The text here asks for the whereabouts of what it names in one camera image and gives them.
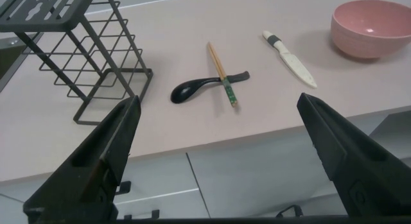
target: black metal rack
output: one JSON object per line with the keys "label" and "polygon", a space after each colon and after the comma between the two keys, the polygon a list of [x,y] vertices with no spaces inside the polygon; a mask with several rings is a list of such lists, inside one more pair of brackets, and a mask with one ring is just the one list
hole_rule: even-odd
{"label": "black metal rack", "polygon": [[[42,61],[39,67],[40,71],[53,71],[57,77],[55,85],[67,85],[69,92],[67,97],[80,98],[83,100],[82,105],[74,115],[73,120],[80,125],[98,125],[97,121],[80,120],[85,109],[92,99],[123,99],[126,94],[130,97],[135,96],[130,87],[135,73],[144,74],[146,81],[143,89],[139,94],[140,100],[143,100],[146,90],[153,77],[153,71],[147,68],[141,58],[142,49],[138,49],[134,40],[135,35],[131,35],[127,29],[128,20],[123,19],[118,7],[120,2],[115,0],[106,0],[93,2],[93,0],[7,0],[0,7],[0,31],[14,32],[30,49],[27,55],[37,55]],[[112,13],[108,19],[104,20],[87,20],[85,13],[90,6],[109,5]],[[110,23],[118,23],[121,31],[115,35],[106,34],[107,27]],[[79,25],[85,30],[86,35],[81,39],[75,35],[73,30]],[[97,25],[103,24],[100,31],[96,31]],[[44,52],[33,39],[29,38],[26,32],[61,32],[63,35],[57,42],[56,46],[50,52]],[[75,45],[73,51],[63,52],[59,48],[63,46],[64,40],[71,40]],[[107,48],[104,45],[104,39],[115,39],[112,47]],[[121,39],[126,39],[129,43],[127,47],[120,47]],[[92,40],[92,45],[86,47],[85,43]],[[115,53],[124,53],[124,58],[119,65],[113,60]],[[137,60],[133,67],[125,67],[125,62],[134,53]],[[99,66],[98,61],[94,58],[96,55],[103,57],[104,64]],[[59,67],[54,58],[64,56],[65,64]],[[83,56],[84,64],[81,68],[71,68],[69,65],[74,56]],[[70,79],[67,74],[76,73],[74,79]],[[85,73],[94,73],[98,75],[95,83],[82,83],[81,78]],[[107,76],[113,73],[115,78],[112,82],[107,83]],[[130,74],[126,80],[124,74]],[[105,96],[97,95],[101,88],[110,88],[120,83],[124,89],[122,96]],[[90,87],[88,94],[84,93],[81,88]]]}

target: dish rack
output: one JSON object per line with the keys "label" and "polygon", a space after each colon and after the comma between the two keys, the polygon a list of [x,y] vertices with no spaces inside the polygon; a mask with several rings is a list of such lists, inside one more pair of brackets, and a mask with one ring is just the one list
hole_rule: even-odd
{"label": "dish rack", "polygon": [[[118,10],[119,5],[120,2],[115,0],[7,0],[0,7],[0,31],[14,32],[31,49],[23,54],[37,55],[43,61],[39,67],[40,71],[53,71],[57,75],[54,84],[68,86],[67,97],[80,98],[83,101],[73,118],[79,125],[100,123],[80,120],[93,99],[124,99],[127,94],[135,96],[130,82],[135,75],[143,74],[145,82],[139,94],[142,101],[153,77],[153,71],[146,67],[141,57],[143,50],[138,49],[134,42],[136,36],[131,35],[127,29],[128,20],[123,19]],[[112,12],[108,13],[108,19],[88,20],[85,13],[90,6],[104,9],[108,7]],[[113,29],[110,29],[110,34],[107,34],[107,27],[112,23],[119,24],[119,31],[112,33]],[[36,35],[30,38],[27,34],[29,32],[35,32]],[[48,33],[61,34],[61,38],[51,51],[43,51],[33,41],[40,33],[45,33],[43,39]],[[105,39],[110,40],[111,44],[107,44]],[[68,40],[74,44],[70,51],[67,51]],[[120,43],[126,43],[126,47],[121,47]],[[122,53],[123,60],[117,64],[114,55]],[[72,67],[73,62],[80,63],[79,58],[84,61],[82,67]],[[136,63],[126,67],[126,62],[130,59]],[[82,82],[82,78],[87,78],[90,73],[96,76],[95,80]],[[110,78],[108,76],[111,75],[114,75],[114,79],[107,83]],[[118,84],[124,90],[122,95],[108,96],[97,93],[102,88],[113,88]]]}

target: black band on knife handle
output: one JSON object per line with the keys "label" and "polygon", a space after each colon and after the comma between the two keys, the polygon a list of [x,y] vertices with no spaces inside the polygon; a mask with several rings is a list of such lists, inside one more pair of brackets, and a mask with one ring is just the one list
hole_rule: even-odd
{"label": "black band on knife handle", "polygon": [[271,36],[267,39],[267,42],[268,42],[271,46],[273,46],[273,47],[274,47],[274,44],[275,44],[277,41],[281,41],[281,39],[278,38],[278,37],[276,37],[275,35],[271,35]]}

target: rack leg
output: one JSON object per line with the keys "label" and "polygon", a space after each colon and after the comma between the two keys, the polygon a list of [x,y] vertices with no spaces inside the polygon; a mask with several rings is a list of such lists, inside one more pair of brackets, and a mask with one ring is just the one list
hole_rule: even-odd
{"label": "rack leg", "polygon": [[36,43],[30,39],[30,37],[25,34],[25,33],[15,33],[17,37],[19,37],[32,51],[34,51],[37,56],[55,73],[57,74],[62,81],[70,87],[71,90],[73,90],[74,93],[77,94],[83,101],[87,101],[88,99],[86,98],[85,94],[77,87],[74,85],[74,83],[66,76],[66,74],[63,73],[63,71],[57,67],[57,65],[46,55],[44,54],[43,50],[38,47]]}
{"label": "rack leg", "polygon": [[144,73],[146,74],[147,77],[149,77],[149,72],[147,71],[147,67],[146,64],[144,63],[143,59],[141,58],[141,55],[137,49],[136,44],[134,43],[133,38],[131,37],[130,32],[128,31],[128,28],[126,26],[126,24],[124,23],[124,20],[120,14],[120,11],[118,10],[116,3],[114,2],[114,0],[109,0],[109,3],[113,9],[113,12],[116,14],[117,19],[119,20],[119,23],[121,25],[121,28],[123,29],[124,33],[126,34],[126,37],[128,39],[128,41],[130,42],[131,46],[133,47],[133,51],[137,56],[137,59],[139,60],[140,64],[141,64],[141,68],[143,68]]}
{"label": "rack leg", "polygon": [[127,81],[124,79],[124,76],[121,74],[121,71],[118,69],[116,63],[111,58],[110,53],[107,51],[104,44],[101,42],[100,38],[95,32],[94,28],[90,25],[89,21],[84,17],[84,15],[82,16],[82,18],[80,18],[80,22],[83,25],[86,32],[90,35],[92,41],[96,44],[97,48],[101,51],[101,54],[106,59],[107,63],[109,63],[112,71],[114,72],[114,74],[116,74],[118,80],[124,86],[128,95],[135,96],[133,90],[130,88]]}

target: white cabinet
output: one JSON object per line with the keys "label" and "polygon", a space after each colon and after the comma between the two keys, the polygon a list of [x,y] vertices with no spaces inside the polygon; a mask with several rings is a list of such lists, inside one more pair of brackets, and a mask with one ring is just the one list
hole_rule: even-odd
{"label": "white cabinet", "polygon": [[[369,135],[385,116],[350,119]],[[301,128],[265,140],[189,151],[212,218],[254,216],[306,200],[329,184],[311,139]]]}
{"label": "white cabinet", "polygon": [[25,202],[47,180],[47,176],[24,180],[0,187],[0,194]]}
{"label": "white cabinet", "polygon": [[23,203],[0,195],[0,223],[27,224],[27,216],[23,213]]}
{"label": "white cabinet", "polygon": [[143,160],[129,160],[121,181],[131,181],[131,191],[114,203],[196,189],[185,153]]}
{"label": "white cabinet", "polygon": [[151,218],[159,210],[160,218],[208,218],[208,213],[198,189],[154,198],[117,203],[118,219],[131,215],[133,219]]}

